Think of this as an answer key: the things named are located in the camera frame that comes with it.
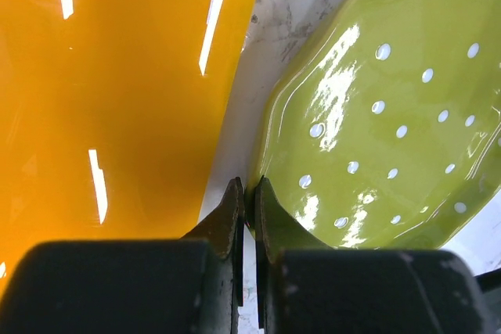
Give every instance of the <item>polka dot dish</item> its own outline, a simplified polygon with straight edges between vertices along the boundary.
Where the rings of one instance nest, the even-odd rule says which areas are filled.
[[[499,0],[347,0],[277,84],[249,188],[331,246],[443,245],[500,187],[500,20]]]

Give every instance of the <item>glossy green ceramic dish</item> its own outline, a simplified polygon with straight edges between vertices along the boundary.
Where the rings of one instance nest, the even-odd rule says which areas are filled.
[[[501,0],[347,0],[265,111],[250,176],[334,247],[438,248],[501,183]]]

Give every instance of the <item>marble countertop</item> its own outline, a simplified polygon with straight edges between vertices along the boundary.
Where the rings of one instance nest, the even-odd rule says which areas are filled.
[[[207,185],[201,217],[217,205],[229,179],[245,181],[258,123],[269,94],[290,59],[343,0],[256,0],[245,46],[233,84],[218,150]],[[501,265],[501,202],[483,209],[447,245],[475,274]],[[244,247],[244,300],[239,331],[259,332],[254,241],[246,233]]]

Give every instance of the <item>white dot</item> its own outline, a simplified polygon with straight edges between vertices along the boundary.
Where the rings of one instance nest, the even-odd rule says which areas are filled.
[[[334,222],[334,226],[337,228],[343,228],[346,224],[348,224],[348,219],[346,217],[338,218]]]
[[[475,56],[477,56],[479,50],[480,50],[480,45],[476,42],[473,43],[468,49],[468,57],[470,59],[473,59]]]
[[[388,179],[393,179],[398,174],[398,169],[394,168],[388,172]]]
[[[447,120],[449,117],[449,111],[443,110],[441,113],[438,115],[438,123],[443,123],[444,121]]]
[[[402,217],[400,217],[399,215],[395,215],[392,219],[391,219],[391,224],[397,224],[398,222],[400,222],[400,220],[402,219]]]
[[[377,101],[373,104],[373,113],[380,114],[384,111],[384,107],[386,107],[386,103],[384,101]]]
[[[385,43],[377,49],[376,58],[379,60],[386,60],[391,54],[391,46],[388,43]]]
[[[307,188],[311,183],[312,183],[311,175],[301,176],[301,179],[299,179],[299,186],[303,189]]]
[[[421,79],[423,80],[423,83],[430,82],[431,79],[433,78],[433,70],[431,68],[428,68],[423,72],[423,76],[421,76]]]
[[[457,211],[459,214],[462,214],[465,211],[467,211],[467,206],[464,203],[455,203],[454,210]]]
[[[323,133],[323,124],[314,124],[310,128],[310,136],[317,138],[320,137]]]
[[[464,122],[464,125],[466,125],[467,127],[471,126],[473,124],[473,122],[475,121],[475,115],[470,115],[466,121]]]
[[[451,163],[450,165],[447,166],[447,168],[445,169],[445,173],[446,174],[450,174],[452,172],[452,170],[454,170],[456,168],[456,165],[454,163]]]
[[[399,127],[397,129],[397,137],[398,138],[402,138],[405,135],[407,135],[407,126],[406,125],[402,125],[401,127]]]
[[[356,160],[348,163],[348,172],[354,174],[359,169],[359,163]]]

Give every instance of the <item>orange glossy surface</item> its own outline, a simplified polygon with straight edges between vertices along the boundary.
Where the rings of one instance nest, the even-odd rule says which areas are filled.
[[[0,0],[0,296],[37,243],[195,225],[254,4],[217,2]]]

